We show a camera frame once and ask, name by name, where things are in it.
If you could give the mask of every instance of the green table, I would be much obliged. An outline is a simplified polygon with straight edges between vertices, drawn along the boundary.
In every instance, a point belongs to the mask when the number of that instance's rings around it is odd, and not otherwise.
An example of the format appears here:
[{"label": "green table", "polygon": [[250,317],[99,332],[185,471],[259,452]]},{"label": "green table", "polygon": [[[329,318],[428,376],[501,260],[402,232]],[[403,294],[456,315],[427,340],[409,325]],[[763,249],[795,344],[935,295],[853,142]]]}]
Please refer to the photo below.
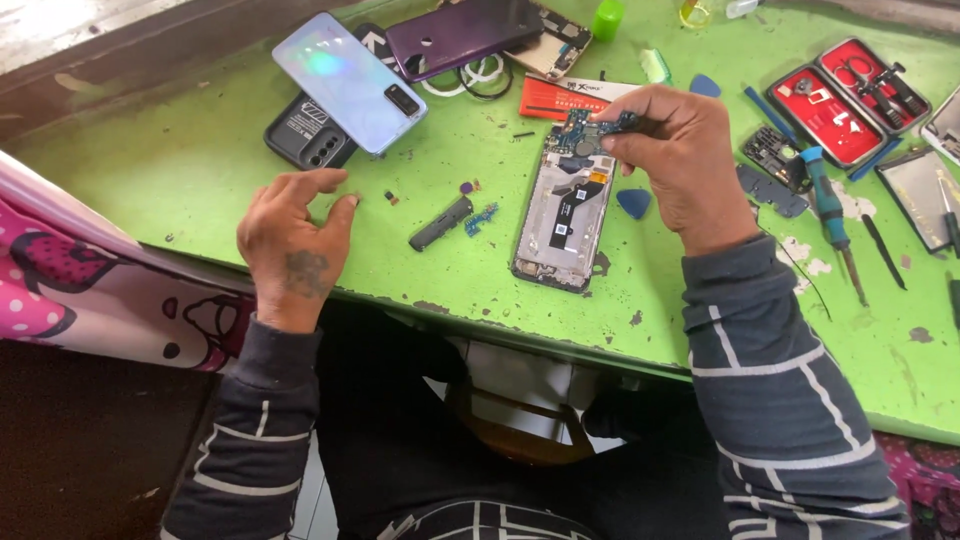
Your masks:
[{"label": "green table", "polygon": [[[585,22],[596,5],[548,3]],[[354,6],[339,15],[348,27],[368,20],[386,27],[429,7],[397,0]],[[906,65],[908,80],[934,104],[943,103],[960,84],[956,42],[811,9],[766,7],[746,19],[720,20],[693,32],[681,27],[671,1],[634,3],[616,41],[592,44],[571,75],[596,78],[606,70],[608,80],[642,83],[637,51],[656,46],[678,86],[687,86],[697,73],[720,84],[737,144],[764,120],[743,96],[745,85],[766,87],[849,35],[865,38],[882,56]],[[271,60],[277,41],[148,94],[76,115],[6,150],[140,241],[242,264],[234,227],[251,193],[290,170],[261,139],[297,93]],[[635,222],[611,204],[600,244],[604,264],[589,294],[522,282],[508,270],[531,173],[550,124],[517,115],[520,81],[492,103],[466,94],[444,99],[421,92],[430,114],[384,160],[358,152],[349,161],[346,189],[362,192],[367,200],[357,210],[353,249],[340,285],[348,295],[405,308],[466,334],[578,361],[684,377],[682,247],[655,207]],[[538,135],[512,139],[526,131]],[[838,171],[830,172],[841,178]],[[960,171],[953,174],[960,178]],[[410,235],[454,200],[460,183],[474,179],[483,186],[472,196],[474,204],[500,205],[492,223],[473,238],[454,230],[424,253],[411,250]],[[615,182],[615,188],[647,186],[642,174]],[[911,257],[912,268],[902,271],[909,292],[895,286],[858,221],[849,219],[847,230],[870,308],[857,302],[841,260],[811,213],[786,220],[765,208],[760,223],[781,240],[793,236],[810,246],[801,265],[816,258],[832,266],[813,279],[833,322],[812,289],[800,303],[874,426],[960,444],[960,343],[946,295],[946,272],[960,275],[960,263],[925,253],[876,175],[845,185],[852,196],[876,207],[877,226],[894,258]],[[383,198],[388,189],[400,199],[396,206]],[[319,198],[314,214],[323,215],[332,200]]]}]

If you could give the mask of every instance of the iridescent phone back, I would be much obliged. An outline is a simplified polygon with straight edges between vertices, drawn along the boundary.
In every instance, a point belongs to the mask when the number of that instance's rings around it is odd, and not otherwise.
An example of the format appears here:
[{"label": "iridescent phone back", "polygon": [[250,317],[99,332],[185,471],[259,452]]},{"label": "iridescent phone back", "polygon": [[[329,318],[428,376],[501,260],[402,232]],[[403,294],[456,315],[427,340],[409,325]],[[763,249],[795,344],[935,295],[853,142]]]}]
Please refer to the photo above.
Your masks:
[{"label": "iridescent phone back", "polygon": [[[403,78],[417,82],[519,45],[543,33],[540,10],[529,0],[463,0],[387,29]],[[422,55],[426,69],[406,65]]]},{"label": "iridescent phone back", "polygon": [[274,61],[371,154],[382,154],[427,112],[426,103],[329,13],[284,39]]}]

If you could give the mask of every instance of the hand tattoo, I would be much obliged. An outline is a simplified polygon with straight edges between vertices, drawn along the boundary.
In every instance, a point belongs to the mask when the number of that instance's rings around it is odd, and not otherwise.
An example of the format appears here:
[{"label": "hand tattoo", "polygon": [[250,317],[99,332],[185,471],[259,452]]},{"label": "hand tattoo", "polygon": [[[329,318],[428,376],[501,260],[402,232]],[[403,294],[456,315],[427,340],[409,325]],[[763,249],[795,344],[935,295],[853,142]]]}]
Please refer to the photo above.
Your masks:
[{"label": "hand tattoo", "polygon": [[286,257],[288,290],[303,298],[322,297],[330,292],[332,283],[326,283],[323,276],[324,270],[330,267],[326,257],[307,250]]}]

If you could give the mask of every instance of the green brush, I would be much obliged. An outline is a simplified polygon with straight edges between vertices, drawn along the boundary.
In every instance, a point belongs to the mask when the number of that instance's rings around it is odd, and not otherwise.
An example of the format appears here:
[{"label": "green brush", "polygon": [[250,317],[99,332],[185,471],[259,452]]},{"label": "green brush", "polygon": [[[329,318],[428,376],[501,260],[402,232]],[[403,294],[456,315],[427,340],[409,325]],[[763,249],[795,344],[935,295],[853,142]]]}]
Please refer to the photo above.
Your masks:
[{"label": "green brush", "polygon": [[657,49],[643,49],[640,51],[640,67],[647,74],[647,80],[652,84],[673,85],[670,78],[670,68],[666,66],[663,55]]}]

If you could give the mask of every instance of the purple phone back cover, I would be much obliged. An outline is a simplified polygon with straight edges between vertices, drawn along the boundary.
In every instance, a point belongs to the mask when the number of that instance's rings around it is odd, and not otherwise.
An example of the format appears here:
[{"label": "purple phone back cover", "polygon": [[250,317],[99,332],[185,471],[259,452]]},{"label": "purple phone back cover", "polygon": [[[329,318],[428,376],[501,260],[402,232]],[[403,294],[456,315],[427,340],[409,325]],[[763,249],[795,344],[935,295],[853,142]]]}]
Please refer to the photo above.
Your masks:
[{"label": "purple phone back cover", "polygon": [[[387,43],[403,78],[416,83],[542,32],[540,10],[529,0],[465,0],[391,26]],[[404,65],[414,55],[426,60],[422,73]]]}]

